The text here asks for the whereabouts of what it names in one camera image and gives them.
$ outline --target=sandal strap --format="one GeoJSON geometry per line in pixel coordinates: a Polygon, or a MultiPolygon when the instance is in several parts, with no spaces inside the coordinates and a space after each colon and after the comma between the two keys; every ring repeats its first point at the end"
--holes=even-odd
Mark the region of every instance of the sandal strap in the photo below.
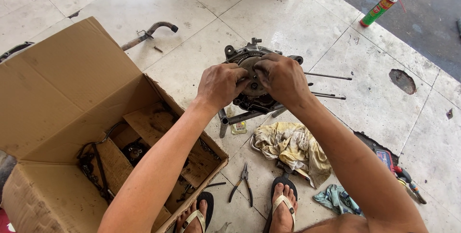
{"type": "Polygon", "coordinates": [[[184,233],[184,230],[186,230],[187,226],[189,226],[190,222],[198,218],[200,221],[200,225],[202,227],[202,233],[205,233],[205,218],[203,217],[202,213],[199,210],[196,210],[192,212],[189,217],[184,221],[184,224],[182,225],[181,229],[179,230],[179,233],[184,233]]]}
{"type": "Polygon", "coordinates": [[[272,205],[272,215],[274,215],[275,210],[282,202],[285,202],[288,210],[291,213],[291,217],[293,218],[293,226],[291,227],[291,232],[293,232],[295,230],[295,209],[291,205],[291,202],[288,200],[288,198],[285,197],[285,195],[282,194],[277,198],[277,200],[275,200],[274,204],[272,205]]]}

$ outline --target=green spray can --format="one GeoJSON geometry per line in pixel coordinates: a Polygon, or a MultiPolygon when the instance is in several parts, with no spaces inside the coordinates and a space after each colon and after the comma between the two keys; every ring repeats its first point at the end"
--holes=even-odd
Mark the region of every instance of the green spray can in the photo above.
{"type": "Polygon", "coordinates": [[[380,0],[365,17],[360,20],[360,25],[363,27],[370,26],[379,16],[383,15],[397,0],[380,0]]]}

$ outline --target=tile floor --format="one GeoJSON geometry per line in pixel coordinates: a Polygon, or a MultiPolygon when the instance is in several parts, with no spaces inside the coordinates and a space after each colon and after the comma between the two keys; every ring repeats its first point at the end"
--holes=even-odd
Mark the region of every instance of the tile floor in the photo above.
{"type": "MultiPolygon", "coordinates": [[[[308,79],[313,90],[347,97],[322,99],[345,126],[364,131],[400,155],[400,164],[428,201],[415,205],[430,232],[461,231],[461,84],[379,25],[360,27],[361,13],[343,0],[2,0],[0,52],[24,41],[39,42],[89,16],[119,45],[154,22],[176,24],[177,33],[159,28],[153,40],[127,54],[183,108],[194,98],[202,70],[225,60],[224,47],[241,47],[254,36],[263,40],[262,46],[303,56],[305,71],[353,77],[308,79]],[[78,16],[67,18],[75,12],[78,16]],[[391,69],[411,76],[417,92],[408,95],[392,84],[391,69]],[[448,119],[450,109],[453,118],[448,119]]],[[[226,110],[230,115],[242,112],[233,105],[226,110]]],[[[223,139],[217,118],[205,129],[230,156],[214,180],[227,184],[208,189],[216,203],[209,232],[262,230],[270,210],[269,188],[281,171],[249,148],[249,138],[257,126],[276,121],[297,120],[289,112],[277,118],[263,115],[248,121],[247,134],[228,130],[223,139]],[[253,208],[245,187],[227,203],[244,161],[249,162],[253,208]]],[[[336,216],[312,200],[329,183],[338,183],[334,174],[321,189],[292,180],[299,193],[297,229],[336,216]]]]}

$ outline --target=foot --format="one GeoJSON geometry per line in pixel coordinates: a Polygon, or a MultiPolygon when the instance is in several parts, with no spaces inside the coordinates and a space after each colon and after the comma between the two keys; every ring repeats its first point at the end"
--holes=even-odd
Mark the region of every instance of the foot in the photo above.
{"type": "MultiPolygon", "coordinates": [[[[285,195],[285,197],[291,202],[291,205],[293,206],[296,215],[296,212],[298,210],[298,203],[293,193],[293,189],[290,189],[288,185],[284,186],[283,183],[278,183],[277,185],[275,185],[272,204],[274,204],[275,200],[277,200],[277,198],[282,194],[285,195]]],[[[285,204],[285,202],[282,202],[275,209],[274,215],[272,216],[271,229],[269,230],[269,233],[291,232],[292,227],[293,218],[291,217],[291,213],[288,210],[288,207],[285,204]]]]}
{"type": "MultiPolygon", "coordinates": [[[[208,208],[208,203],[205,200],[201,200],[199,204],[199,211],[200,213],[202,213],[205,219],[206,219],[206,209],[207,208],[208,208]]],[[[197,201],[195,200],[192,203],[192,206],[187,211],[185,211],[181,216],[179,216],[179,218],[176,220],[176,233],[179,233],[182,225],[184,224],[184,221],[186,221],[186,219],[189,218],[189,215],[191,215],[196,210],[197,210],[197,201]]],[[[187,226],[186,230],[184,230],[184,233],[202,233],[202,228],[201,228],[199,219],[194,218],[189,223],[189,226],[187,226]]]]}

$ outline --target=pliers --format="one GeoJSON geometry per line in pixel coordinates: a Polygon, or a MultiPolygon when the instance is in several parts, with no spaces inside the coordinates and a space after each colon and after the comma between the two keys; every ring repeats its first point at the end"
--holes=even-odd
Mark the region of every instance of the pliers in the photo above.
{"type": "Polygon", "coordinates": [[[232,201],[232,196],[234,195],[235,190],[237,190],[237,187],[240,185],[243,179],[245,179],[248,186],[248,191],[250,192],[250,207],[253,207],[253,193],[251,192],[250,183],[248,183],[248,162],[245,162],[245,167],[243,168],[242,175],[240,176],[240,181],[234,186],[232,192],[230,193],[231,196],[229,197],[229,202],[232,201]]]}

